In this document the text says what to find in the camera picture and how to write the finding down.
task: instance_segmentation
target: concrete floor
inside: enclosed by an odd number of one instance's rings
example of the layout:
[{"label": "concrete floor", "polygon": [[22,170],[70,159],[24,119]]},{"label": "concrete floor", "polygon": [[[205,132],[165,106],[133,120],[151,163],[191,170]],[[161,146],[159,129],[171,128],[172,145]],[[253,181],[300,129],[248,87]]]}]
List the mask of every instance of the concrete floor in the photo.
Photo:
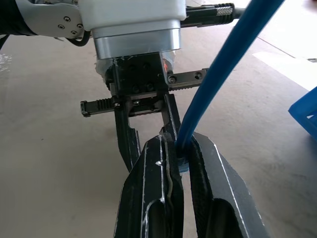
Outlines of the concrete floor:
[{"label": "concrete floor", "polygon": [[[208,67],[232,26],[182,30],[176,71]],[[246,181],[276,238],[317,237],[317,143],[288,114],[307,91],[253,56],[283,54],[257,39],[197,127]],[[127,170],[113,114],[83,118],[79,102],[109,97],[93,42],[10,37],[0,68],[0,237],[112,237]],[[181,118],[196,90],[175,93]],[[141,141],[160,115],[132,120]],[[189,185],[185,238],[197,237]]]}]

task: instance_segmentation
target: blue tube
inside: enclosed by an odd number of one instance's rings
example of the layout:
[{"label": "blue tube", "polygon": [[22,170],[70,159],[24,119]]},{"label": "blue tube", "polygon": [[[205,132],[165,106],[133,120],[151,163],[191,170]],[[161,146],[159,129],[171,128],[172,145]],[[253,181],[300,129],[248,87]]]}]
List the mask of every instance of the blue tube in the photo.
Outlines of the blue tube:
[{"label": "blue tube", "polygon": [[176,149],[182,155],[208,105],[235,65],[284,0],[252,0],[231,31],[197,90],[179,129]]}]

